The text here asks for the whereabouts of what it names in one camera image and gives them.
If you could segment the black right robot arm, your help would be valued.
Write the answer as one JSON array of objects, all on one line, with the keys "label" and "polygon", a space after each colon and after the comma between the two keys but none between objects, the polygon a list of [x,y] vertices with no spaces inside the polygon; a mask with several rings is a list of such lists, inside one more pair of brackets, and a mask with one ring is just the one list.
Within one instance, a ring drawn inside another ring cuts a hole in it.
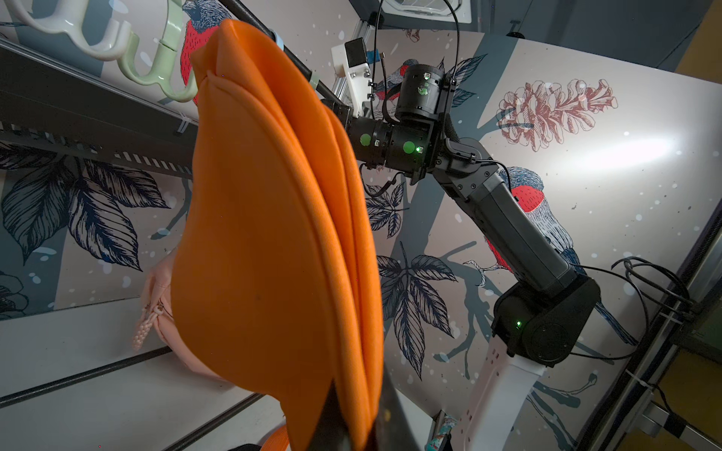
[{"label": "black right robot arm", "polygon": [[454,437],[466,450],[504,447],[526,397],[547,368],[565,360],[601,298],[533,225],[511,191],[511,173],[450,121],[455,73],[417,64],[406,71],[393,115],[364,118],[333,110],[353,151],[411,183],[432,176],[501,255],[515,284],[494,305],[481,378]]}]

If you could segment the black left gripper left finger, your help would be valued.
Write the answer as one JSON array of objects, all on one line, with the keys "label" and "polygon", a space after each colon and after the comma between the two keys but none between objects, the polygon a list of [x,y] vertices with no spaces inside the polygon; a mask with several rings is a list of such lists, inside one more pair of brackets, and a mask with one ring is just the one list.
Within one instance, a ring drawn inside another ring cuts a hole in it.
[{"label": "black left gripper left finger", "polygon": [[351,451],[353,444],[335,388],[330,388],[307,451]]}]

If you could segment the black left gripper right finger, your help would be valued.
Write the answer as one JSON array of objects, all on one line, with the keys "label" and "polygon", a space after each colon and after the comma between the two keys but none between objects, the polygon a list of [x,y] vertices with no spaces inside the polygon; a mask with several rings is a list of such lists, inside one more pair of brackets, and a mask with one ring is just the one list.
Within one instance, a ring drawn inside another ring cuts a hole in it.
[{"label": "black left gripper right finger", "polygon": [[377,450],[423,450],[429,439],[429,415],[384,377],[374,426]]}]

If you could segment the orange crossbody bag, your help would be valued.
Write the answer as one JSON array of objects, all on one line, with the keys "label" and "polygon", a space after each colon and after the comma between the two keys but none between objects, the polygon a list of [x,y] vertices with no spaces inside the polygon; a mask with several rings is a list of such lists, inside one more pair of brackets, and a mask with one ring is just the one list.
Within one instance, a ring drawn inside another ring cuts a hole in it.
[{"label": "orange crossbody bag", "polygon": [[170,289],[180,337],[222,379],[278,400],[295,450],[335,391],[361,450],[379,410],[384,320],[349,137],[250,24],[223,22],[192,63],[193,194]]}]

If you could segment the pink waist bag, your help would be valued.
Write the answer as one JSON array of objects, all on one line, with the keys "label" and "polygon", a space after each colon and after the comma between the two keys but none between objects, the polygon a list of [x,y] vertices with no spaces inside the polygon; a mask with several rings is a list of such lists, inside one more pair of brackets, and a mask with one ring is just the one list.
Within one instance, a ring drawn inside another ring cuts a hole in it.
[{"label": "pink waist bag", "polygon": [[177,329],[171,302],[171,282],[176,254],[177,250],[172,250],[148,273],[140,296],[142,309],[132,338],[133,349],[139,351],[150,332],[154,331],[189,370],[206,378],[225,381],[188,349]]}]

